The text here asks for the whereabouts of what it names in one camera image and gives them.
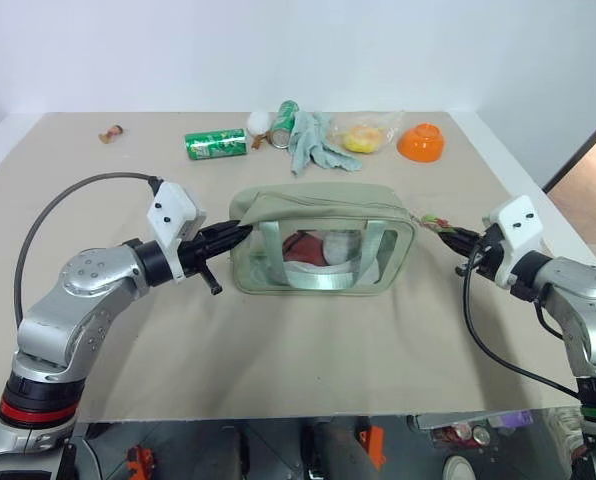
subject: green soda can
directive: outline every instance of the green soda can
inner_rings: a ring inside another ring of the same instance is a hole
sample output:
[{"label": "green soda can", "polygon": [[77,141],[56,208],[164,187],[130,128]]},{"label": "green soda can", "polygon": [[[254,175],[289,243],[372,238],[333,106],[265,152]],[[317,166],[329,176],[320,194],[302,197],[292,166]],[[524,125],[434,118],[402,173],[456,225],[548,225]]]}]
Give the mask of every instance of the green soda can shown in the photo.
[{"label": "green soda can", "polygon": [[278,116],[271,126],[271,144],[277,148],[287,148],[291,129],[294,128],[296,112],[300,110],[293,100],[286,100],[280,105]]},{"label": "green soda can", "polygon": [[185,135],[187,153],[192,160],[231,157],[247,153],[247,137],[243,129]]}]

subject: green bag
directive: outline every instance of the green bag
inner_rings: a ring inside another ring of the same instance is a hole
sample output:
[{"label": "green bag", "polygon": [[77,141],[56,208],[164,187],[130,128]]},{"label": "green bag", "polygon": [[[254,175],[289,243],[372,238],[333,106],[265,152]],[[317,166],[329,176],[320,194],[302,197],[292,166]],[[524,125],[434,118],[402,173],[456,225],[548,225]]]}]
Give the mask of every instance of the green bag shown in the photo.
[{"label": "green bag", "polygon": [[416,233],[411,214],[381,185],[249,188],[234,197],[229,216],[254,227],[231,255],[236,285],[247,293],[380,293]]}]

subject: orange bowl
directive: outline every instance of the orange bowl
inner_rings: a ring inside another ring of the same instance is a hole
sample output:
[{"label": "orange bowl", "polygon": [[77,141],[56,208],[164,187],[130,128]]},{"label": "orange bowl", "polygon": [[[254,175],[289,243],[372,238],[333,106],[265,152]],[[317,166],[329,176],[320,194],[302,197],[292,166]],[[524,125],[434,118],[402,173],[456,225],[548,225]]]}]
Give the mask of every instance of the orange bowl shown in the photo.
[{"label": "orange bowl", "polygon": [[401,155],[415,162],[435,162],[442,155],[445,139],[438,127],[421,123],[407,130],[398,141]]}]

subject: plastic bag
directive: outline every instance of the plastic bag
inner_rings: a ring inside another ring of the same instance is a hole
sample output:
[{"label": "plastic bag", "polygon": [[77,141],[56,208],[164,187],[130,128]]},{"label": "plastic bag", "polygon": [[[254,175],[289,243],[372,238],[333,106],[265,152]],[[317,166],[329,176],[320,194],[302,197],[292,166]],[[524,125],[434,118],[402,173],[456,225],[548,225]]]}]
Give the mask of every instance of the plastic bag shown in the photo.
[{"label": "plastic bag", "polygon": [[356,153],[374,153],[403,128],[405,112],[340,114],[331,123],[329,136],[341,147]]}]

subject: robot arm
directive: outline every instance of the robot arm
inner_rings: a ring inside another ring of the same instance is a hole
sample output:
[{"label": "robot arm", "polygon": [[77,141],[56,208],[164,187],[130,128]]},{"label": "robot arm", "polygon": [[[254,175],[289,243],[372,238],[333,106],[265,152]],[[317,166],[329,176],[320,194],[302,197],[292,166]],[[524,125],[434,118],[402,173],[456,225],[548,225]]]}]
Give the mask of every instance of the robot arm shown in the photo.
[{"label": "robot arm", "polygon": [[220,293],[206,261],[251,231],[237,221],[200,229],[202,209],[167,182],[148,218],[155,241],[79,253],[21,322],[0,402],[0,480],[71,480],[75,448],[68,440],[78,402],[114,319],[151,287],[196,273]]},{"label": "robot arm", "polygon": [[[484,236],[460,228],[439,232],[454,251],[478,249],[477,271],[522,300],[538,302],[558,322],[582,403],[583,437],[596,468],[596,267],[540,253],[542,225],[528,197],[484,219]],[[465,267],[457,269],[465,274]]]}]

